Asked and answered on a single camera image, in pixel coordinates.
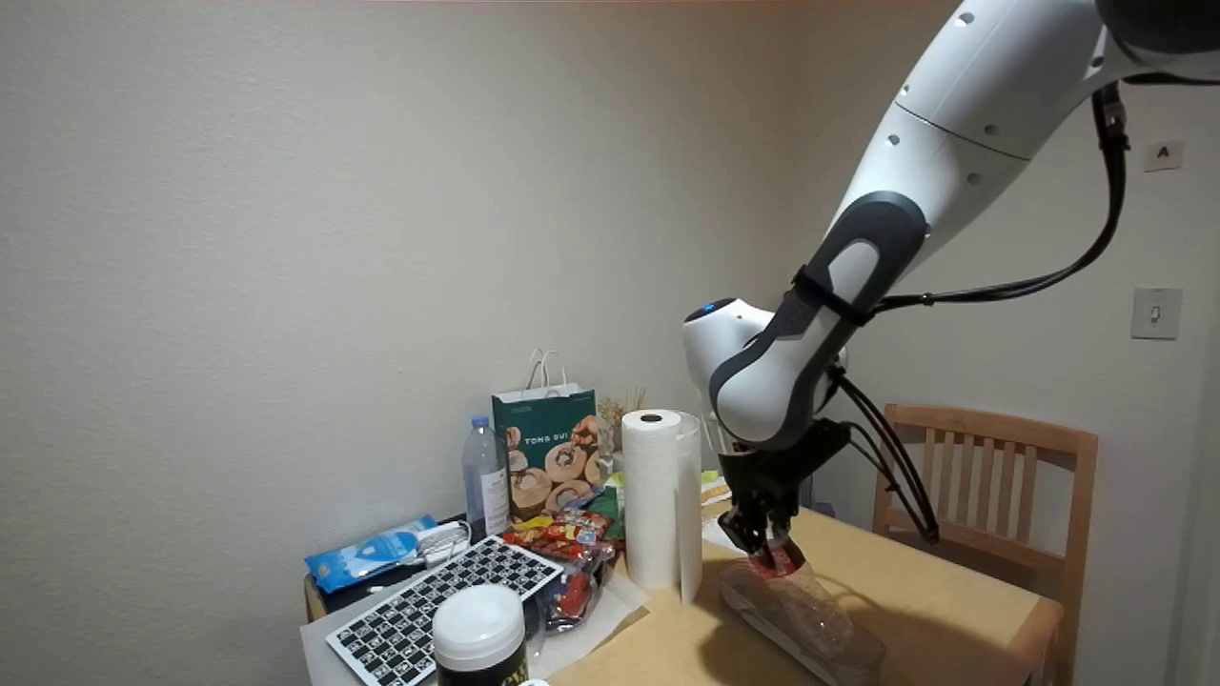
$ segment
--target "blue package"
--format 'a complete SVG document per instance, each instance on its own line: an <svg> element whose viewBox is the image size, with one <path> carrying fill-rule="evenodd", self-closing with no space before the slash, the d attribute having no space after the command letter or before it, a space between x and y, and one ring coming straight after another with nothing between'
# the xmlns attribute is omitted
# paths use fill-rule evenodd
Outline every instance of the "blue package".
<svg viewBox="0 0 1220 686"><path fill-rule="evenodd" d="M412 518L409 528L381 532L360 547L313 554L313 557L307 557L307 568L324 596L336 596L336 592L354 586L361 581L375 581L388 568L423 563L417 535L434 532L434 528L439 523L430 516L423 516L423 518Z"/></svg>

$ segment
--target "wooden table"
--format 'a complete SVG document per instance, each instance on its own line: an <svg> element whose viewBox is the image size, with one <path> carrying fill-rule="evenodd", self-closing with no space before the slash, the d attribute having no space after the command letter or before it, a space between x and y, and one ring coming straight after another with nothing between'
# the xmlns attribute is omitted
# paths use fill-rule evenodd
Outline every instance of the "wooden table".
<svg viewBox="0 0 1220 686"><path fill-rule="evenodd" d="M1042 675L1061 604L958 568L919 548L822 516L796 516L796 547L808 554L806 582L833 592L859 641L883 655L883 686L1003 686ZM554 675L554 686L704 686L704 683L817 683L749 622L723 610L721 586L740 572L734 548L704 542L704 582L690 606L657 596L648 613L627 624L584 664Z"/></svg>

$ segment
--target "bag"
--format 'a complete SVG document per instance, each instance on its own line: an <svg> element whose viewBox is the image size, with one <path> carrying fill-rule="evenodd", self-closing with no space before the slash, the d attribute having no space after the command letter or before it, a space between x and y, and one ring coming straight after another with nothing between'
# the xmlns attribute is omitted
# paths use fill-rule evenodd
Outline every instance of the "bag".
<svg viewBox="0 0 1220 686"><path fill-rule="evenodd" d="M537 387L493 398L497 451L509 467L510 518L584 506L612 477L612 439L596 392Z"/></svg>

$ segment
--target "robotic arm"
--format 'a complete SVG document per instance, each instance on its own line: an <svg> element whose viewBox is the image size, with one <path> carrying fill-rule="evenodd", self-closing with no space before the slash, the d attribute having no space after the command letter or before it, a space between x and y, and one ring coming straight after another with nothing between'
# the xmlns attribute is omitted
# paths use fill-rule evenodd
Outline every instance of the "robotic arm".
<svg viewBox="0 0 1220 686"><path fill-rule="evenodd" d="M721 427L737 504L721 518L730 538L769 572L801 568L784 542L796 487L847 446L847 427L821 420L844 343L1082 101L1103 149L1120 158L1116 81L1218 78L1220 8L1205 0L966 0L883 111L779 314L723 296L688 317L688 368Z"/></svg>

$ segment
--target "container lid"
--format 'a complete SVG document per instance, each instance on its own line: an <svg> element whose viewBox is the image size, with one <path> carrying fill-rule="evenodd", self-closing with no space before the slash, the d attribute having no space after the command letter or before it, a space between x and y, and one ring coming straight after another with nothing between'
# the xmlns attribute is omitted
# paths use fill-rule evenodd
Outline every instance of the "container lid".
<svg viewBox="0 0 1220 686"><path fill-rule="evenodd" d="M483 582L449 596L430 622L430 655L468 675L510 659L528 641L528 610L510 586Z"/></svg>

